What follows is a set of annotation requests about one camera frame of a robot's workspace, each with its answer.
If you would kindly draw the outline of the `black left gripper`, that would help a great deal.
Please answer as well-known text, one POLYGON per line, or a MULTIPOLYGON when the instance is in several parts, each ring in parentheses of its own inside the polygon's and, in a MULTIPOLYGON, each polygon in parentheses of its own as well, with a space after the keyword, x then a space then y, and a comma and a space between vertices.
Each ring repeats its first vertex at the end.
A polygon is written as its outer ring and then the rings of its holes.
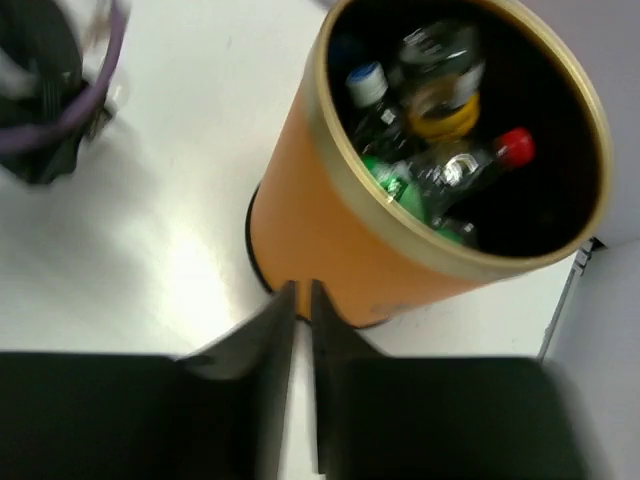
MULTIPOLYGON (((107 3, 98 1, 86 32, 77 36, 56 1, 1 3, 1 127, 53 123, 93 83, 83 54, 110 34, 107 3)), ((80 144, 110 122, 103 100, 88 119, 60 139, 19 153, 3 153, 1 167, 28 185, 49 185, 72 174, 80 144)))

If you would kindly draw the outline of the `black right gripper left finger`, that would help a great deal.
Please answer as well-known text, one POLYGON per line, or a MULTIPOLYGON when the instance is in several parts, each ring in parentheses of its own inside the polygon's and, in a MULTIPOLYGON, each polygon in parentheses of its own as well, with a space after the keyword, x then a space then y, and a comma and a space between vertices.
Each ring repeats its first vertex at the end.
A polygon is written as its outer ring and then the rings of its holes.
POLYGON ((5 479, 274 479, 296 286, 182 358, 1 356, 5 479))

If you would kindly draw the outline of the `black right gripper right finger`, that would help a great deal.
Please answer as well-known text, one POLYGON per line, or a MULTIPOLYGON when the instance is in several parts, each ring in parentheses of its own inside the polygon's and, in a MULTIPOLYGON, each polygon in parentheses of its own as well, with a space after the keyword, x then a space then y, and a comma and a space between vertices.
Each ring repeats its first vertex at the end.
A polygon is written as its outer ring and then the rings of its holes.
POLYGON ((527 357, 391 356, 311 287, 317 469, 328 479, 608 479, 577 390, 527 357))

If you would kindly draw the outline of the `green plastic bottle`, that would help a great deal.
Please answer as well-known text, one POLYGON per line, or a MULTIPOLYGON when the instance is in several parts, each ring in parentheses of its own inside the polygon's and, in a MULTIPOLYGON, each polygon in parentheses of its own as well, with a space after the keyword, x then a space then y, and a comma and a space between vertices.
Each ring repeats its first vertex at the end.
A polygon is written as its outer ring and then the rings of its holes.
POLYGON ((395 201, 417 220, 446 239, 467 247, 477 246, 477 231, 471 222, 438 217, 428 211, 423 202, 421 189, 414 181, 405 161, 387 163, 372 155, 363 155, 361 160, 386 192, 389 201, 395 201))

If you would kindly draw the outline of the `large red label water bottle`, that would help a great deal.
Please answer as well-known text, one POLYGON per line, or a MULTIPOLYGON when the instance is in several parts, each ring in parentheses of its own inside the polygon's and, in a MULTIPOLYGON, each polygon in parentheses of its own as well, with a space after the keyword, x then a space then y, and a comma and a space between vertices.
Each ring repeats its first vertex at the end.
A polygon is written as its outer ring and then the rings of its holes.
POLYGON ((475 226, 454 207, 535 157, 531 133, 517 127, 490 142, 457 139, 433 144, 407 160, 409 182, 400 205, 434 231, 463 243, 475 226))

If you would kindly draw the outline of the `blue label clear bottle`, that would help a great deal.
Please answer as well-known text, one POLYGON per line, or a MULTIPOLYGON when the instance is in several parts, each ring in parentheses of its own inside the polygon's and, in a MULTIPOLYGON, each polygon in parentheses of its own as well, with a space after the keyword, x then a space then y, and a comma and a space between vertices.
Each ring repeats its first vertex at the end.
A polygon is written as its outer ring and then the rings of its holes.
POLYGON ((368 62, 352 70, 345 80, 357 111, 350 140, 361 156, 374 156, 394 164, 418 151, 406 123, 405 111, 390 91, 384 69, 368 62))

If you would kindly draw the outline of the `yellow cap clear bottle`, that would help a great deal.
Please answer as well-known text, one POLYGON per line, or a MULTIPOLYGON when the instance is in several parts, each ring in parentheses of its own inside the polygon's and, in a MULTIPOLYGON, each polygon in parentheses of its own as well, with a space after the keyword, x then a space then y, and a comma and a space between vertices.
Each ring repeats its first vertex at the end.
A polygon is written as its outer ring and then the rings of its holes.
POLYGON ((434 143, 461 138, 474 128, 484 71, 478 29, 444 19, 401 40, 389 79, 410 128, 434 143))

